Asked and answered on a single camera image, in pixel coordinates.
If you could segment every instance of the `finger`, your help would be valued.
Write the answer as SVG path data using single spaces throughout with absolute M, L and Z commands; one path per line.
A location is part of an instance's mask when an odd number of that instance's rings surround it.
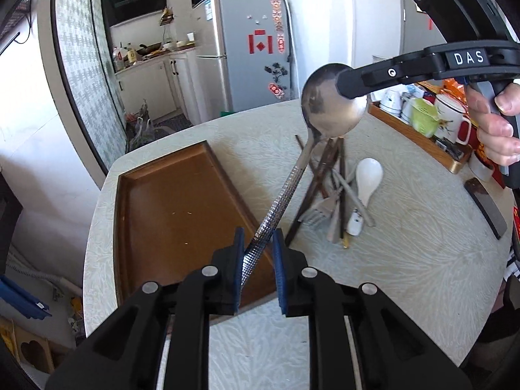
M 508 116 L 520 114 L 520 85 L 509 84 L 503 92 L 495 98 L 498 108 Z
M 489 113 L 488 100 L 478 91 L 475 91 L 472 87 L 464 87 L 466 90 L 467 106 L 470 110 L 477 111 L 479 113 Z
M 520 155 L 502 155 L 487 147 L 484 147 L 484 151 L 486 152 L 488 159 L 493 160 L 500 166 L 510 166 L 511 164 L 520 161 Z
M 498 114 L 472 112 L 471 118 L 478 123 L 479 129 L 490 135 L 504 136 L 505 138 L 513 136 L 513 126 Z
M 485 147 L 492 149 L 500 155 L 520 155 L 520 140 L 516 138 L 504 138 L 503 136 L 493 136 L 484 130 L 477 130 L 478 140 Z

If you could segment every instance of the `white patterned tablecloth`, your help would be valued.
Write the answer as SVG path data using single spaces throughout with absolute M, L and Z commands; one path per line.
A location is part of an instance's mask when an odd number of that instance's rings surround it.
M 94 213 L 85 257 L 84 314 L 91 333 L 116 309 L 113 218 L 118 176 L 207 140 L 254 216 L 261 220 L 306 139 L 299 101 L 243 111 L 183 130 L 118 159 Z M 308 263 L 337 282 L 376 283 L 459 365 L 475 343 L 503 278 L 512 230 L 513 195 L 486 183 L 508 231 L 496 240 L 464 190 L 465 167 L 452 175 L 414 143 L 366 114 L 347 135 L 351 159 L 373 157 L 384 178 L 370 201 L 377 226 L 350 249 L 326 241 L 326 227 L 303 226 L 292 243 Z M 310 183 L 306 171 L 280 226 L 287 232 Z M 307 321 L 286 319 L 276 299 L 211 326 L 210 388 L 306 389 Z

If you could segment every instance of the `brown tray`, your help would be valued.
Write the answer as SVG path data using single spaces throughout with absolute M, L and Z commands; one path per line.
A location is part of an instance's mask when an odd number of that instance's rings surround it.
M 118 304 L 146 281 L 182 281 L 258 228 L 206 141 L 173 152 L 119 177 L 115 199 L 114 275 Z M 244 287 L 241 307 L 276 290 L 270 249 Z
M 464 152 L 464 157 L 462 157 L 461 161 L 456 161 L 453 158 L 451 158 L 449 154 L 447 154 L 438 146 L 436 146 L 433 140 L 426 138 L 426 136 L 420 134 L 413 127 L 402 122 L 397 117 L 392 116 L 392 114 L 389 114 L 384 110 L 381 110 L 378 107 L 378 105 L 379 102 L 370 104 L 368 112 L 372 114 L 372 116 L 388 124 L 388 126 L 392 127 L 392 129 L 395 129 L 400 134 L 406 136 L 416 145 L 420 146 L 454 175 L 456 175 L 462 169 L 464 164 L 467 163 L 467 160 L 470 158 L 471 152 L 473 150 L 469 145 L 462 146 L 456 144 L 459 147 L 459 149 L 461 149 Z

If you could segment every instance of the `light green bowl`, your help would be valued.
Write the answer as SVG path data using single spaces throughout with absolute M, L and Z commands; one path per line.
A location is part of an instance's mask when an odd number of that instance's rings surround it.
M 415 98 L 412 107 L 412 127 L 426 138 L 431 138 L 440 121 L 436 106 L 423 98 Z

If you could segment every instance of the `silver refrigerator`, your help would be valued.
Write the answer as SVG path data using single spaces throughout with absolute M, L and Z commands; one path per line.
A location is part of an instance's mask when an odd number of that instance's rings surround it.
M 283 0 L 205 0 L 193 9 L 206 120 L 290 99 Z

